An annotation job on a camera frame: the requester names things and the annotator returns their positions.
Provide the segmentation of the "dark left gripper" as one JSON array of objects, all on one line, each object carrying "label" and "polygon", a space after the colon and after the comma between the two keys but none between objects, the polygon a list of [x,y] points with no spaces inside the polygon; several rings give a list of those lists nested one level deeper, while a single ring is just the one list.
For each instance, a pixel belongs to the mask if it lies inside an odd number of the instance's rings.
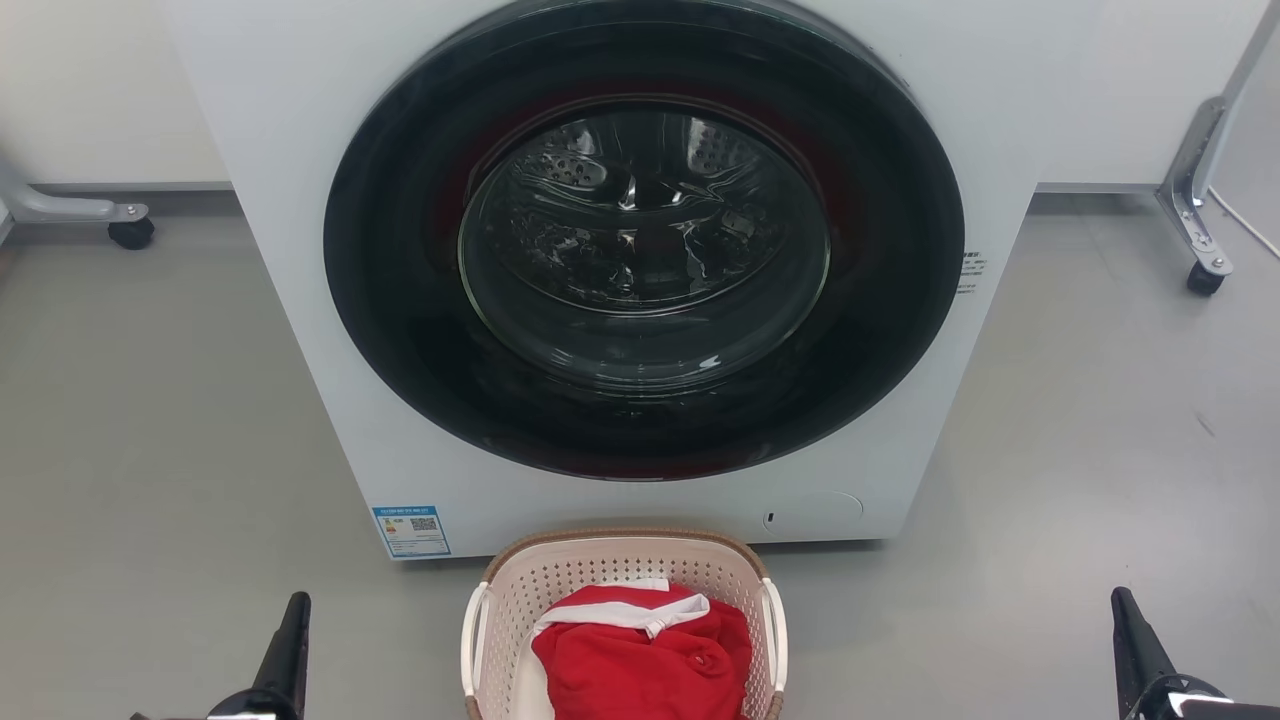
[{"label": "dark left gripper", "polygon": [[294,592],[285,606],[251,688],[216,703],[207,719],[301,719],[292,698],[303,698],[312,600]]}]

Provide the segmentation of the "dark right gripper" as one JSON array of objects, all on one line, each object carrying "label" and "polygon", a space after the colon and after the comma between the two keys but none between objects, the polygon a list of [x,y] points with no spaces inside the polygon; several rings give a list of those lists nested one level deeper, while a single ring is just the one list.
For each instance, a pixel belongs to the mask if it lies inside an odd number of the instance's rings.
[{"label": "dark right gripper", "polygon": [[1111,592],[1117,714],[1123,719],[1279,719],[1279,707],[1242,703],[1208,683],[1176,676],[1132,591]]}]

